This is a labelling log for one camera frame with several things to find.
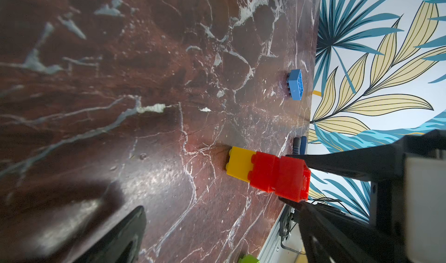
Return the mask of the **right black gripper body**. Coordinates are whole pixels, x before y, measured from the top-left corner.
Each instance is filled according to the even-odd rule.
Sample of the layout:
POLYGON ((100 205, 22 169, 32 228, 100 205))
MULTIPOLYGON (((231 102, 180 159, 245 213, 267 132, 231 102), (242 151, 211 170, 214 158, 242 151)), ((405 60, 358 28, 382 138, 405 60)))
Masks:
POLYGON ((373 149, 369 223, 394 240, 395 263, 446 260, 446 133, 407 135, 373 149))

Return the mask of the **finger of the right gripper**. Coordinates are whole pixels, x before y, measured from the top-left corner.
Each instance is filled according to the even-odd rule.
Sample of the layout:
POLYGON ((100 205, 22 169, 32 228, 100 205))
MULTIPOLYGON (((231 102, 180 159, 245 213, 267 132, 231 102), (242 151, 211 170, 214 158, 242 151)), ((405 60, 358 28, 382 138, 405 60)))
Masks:
POLYGON ((364 182, 397 179, 397 148, 377 146, 324 155, 290 155, 309 168, 364 182))

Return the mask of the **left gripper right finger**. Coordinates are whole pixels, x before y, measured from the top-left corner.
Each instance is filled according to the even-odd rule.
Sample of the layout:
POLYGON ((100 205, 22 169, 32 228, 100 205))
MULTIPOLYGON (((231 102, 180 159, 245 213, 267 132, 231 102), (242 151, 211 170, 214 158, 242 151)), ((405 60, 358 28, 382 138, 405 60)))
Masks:
POLYGON ((408 263, 398 239, 328 206, 297 204, 309 263, 408 263))

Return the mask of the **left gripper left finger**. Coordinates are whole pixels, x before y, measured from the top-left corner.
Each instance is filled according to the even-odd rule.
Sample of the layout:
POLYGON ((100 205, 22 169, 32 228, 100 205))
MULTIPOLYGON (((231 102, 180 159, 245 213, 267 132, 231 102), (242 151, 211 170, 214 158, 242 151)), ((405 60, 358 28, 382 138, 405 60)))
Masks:
MULTIPOLYGON (((97 228, 112 218, 118 207, 100 206, 81 228, 79 244, 87 242, 97 228)), ((87 246, 87 249, 73 260, 75 263, 134 263, 138 259, 146 228, 146 214, 143 206, 136 206, 120 218, 112 227, 103 230, 103 235, 87 246)))

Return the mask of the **red lego brick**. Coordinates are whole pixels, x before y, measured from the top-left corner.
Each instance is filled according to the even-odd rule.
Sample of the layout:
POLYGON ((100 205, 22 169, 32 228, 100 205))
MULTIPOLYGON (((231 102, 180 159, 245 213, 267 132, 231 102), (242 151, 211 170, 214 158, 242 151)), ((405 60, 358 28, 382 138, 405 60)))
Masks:
POLYGON ((304 160, 280 157, 275 172, 274 193, 294 202, 307 201, 311 171, 304 160))
POLYGON ((274 192, 276 181, 275 170, 278 166, 277 156, 256 152, 252 156, 253 169, 248 173, 249 184, 267 193, 274 192))

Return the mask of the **yellow orange lego brick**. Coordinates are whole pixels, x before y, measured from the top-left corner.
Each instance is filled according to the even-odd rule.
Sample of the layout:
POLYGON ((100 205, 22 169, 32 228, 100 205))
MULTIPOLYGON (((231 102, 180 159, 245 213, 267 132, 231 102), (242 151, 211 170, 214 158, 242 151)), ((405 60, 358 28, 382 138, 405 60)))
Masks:
POLYGON ((255 151, 246 150, 239 147, 232 147, 229 151, 229 161, 225 167, 226 174, 244 182, 250 183, 248 177, 249 173, 254 168, 252 157, 255 154, 255 151))

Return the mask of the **blue lego brick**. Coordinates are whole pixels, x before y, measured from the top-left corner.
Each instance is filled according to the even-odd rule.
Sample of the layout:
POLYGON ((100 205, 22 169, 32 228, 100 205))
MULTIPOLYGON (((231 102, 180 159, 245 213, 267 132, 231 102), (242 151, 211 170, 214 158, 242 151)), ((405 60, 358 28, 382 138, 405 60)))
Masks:
POLYGON ((300 101, 303 98, 304 86, 301 70, 291 70, 287 78, 287 86, 292 100, 300 101))

